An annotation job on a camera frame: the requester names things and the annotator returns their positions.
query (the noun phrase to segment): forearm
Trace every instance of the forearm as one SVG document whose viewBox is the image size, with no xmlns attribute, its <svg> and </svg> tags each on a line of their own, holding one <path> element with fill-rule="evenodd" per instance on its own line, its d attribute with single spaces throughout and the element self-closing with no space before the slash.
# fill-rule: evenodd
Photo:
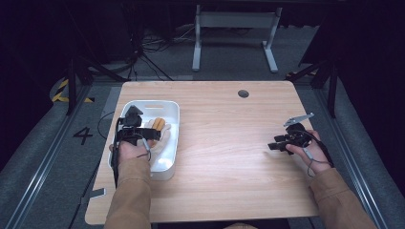
<svg viewBox="0 0 405 229">
<path fill-rule="evenodd" d="M 116 192 L 111 202 L 105 228 L 150 228 L 150 165 L 133 158 L 119 165 Z"/>
<path fill-rule="evenodd" d="M 358 198 L 335 169 L 317 174 L 310 188 L 326 228 L 376 228 Z"/>
</svg>

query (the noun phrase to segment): wooden table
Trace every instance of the wooden table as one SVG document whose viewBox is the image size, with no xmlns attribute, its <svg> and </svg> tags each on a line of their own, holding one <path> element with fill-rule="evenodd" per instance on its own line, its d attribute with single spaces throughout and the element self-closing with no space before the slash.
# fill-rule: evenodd
<svg viewBox="0 0 405 229">
<path fill-rule="evenodd" d="M 249 96 L 238 96 L 246 90 Z M 270 151 L 283 124 L 306 112 L 287 81 L 129 82 L 122 86 L 91 198 L 89 224 L 104 224 L 115 191 L 108 146 L 115 120 L 132 100 L 180 106 L 176 172 L 153 181 L 151 222 L 275 219 L 317 216 L 307 167 L 297 156 Z M 308 120 L 302 122 L 311 129 Z"/>
</svg>

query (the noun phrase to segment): person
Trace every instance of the person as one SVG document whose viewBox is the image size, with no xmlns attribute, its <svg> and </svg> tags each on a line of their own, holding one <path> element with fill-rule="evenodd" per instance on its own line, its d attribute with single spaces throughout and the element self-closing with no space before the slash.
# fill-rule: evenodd
<svg viewBox="0 0 405 229">
<path fill-rule="evenodd" d="M 320 140 L 316 131 L 308 132 Z M 299 155 L 315 173 L 309 188 L 314 194 L 320 218 L 326 228 L 376 228 L 344 179 L 327 163 L 327 157 L 316 141 L 312 141 L 307 147 L 316 161 L 311 161 L 301 147 L 289 144 L 286 148 Z M 145 155 L 146 149 L 144 146 L 134 146 L 122 141 L 119 151 L 117 189 L 104 227 L 151 228 L 150 165 Z"/>
</svg>

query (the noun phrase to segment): black number on floor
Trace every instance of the black number on floor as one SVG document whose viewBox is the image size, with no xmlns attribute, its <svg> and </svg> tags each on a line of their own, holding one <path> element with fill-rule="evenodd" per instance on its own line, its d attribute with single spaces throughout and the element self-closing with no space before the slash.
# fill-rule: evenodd
<svg viewBox="0 0 405 229">
<path fill-rule="evenodd" d="M 83 128 L 83 130 L 77 132 L 74 135 L 74 137 L 83 137 L 83 139 L 81 140 L 81 145 L 84 145 L 84 143 L 86 142 L 86 138 L 90 137 L 90 136 L 93 136 L 93 135 L 89 135 L 89 131 L 90 131 L 90 128 L 85 127 L 85 128 Z"/>
</svg>

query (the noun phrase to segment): plastic container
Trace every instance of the plastic container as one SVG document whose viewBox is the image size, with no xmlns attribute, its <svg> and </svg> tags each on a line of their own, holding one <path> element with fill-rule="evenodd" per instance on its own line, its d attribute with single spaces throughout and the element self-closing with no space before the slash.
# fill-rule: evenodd
<svg viewBox="0 0 405 229">
<path fill-rule="evenodd" d="M 131 106 L 136 106 L 143 114 L 142 124 L 140 127 L 149 122 L 151 119 L 161 117 L 170 124 L 170 138 L 166 146 L 162 149 L 161 153 L 153 156 L 150 160 L 151 164 L 151 179 L 153 180 L 167 180 L 175 173 L 175 160 L 176 151 L 179 138 L 179 124 L 180 124 L 180 109 L 179 105 L 173 101 L 165 100 L 134 100 L 127 103 L 121 113 L 121 117 L 125 117 L 126 112 Z M 109 156 L 109 166 L 111 167 L 111 153 Z"/>
</svg>

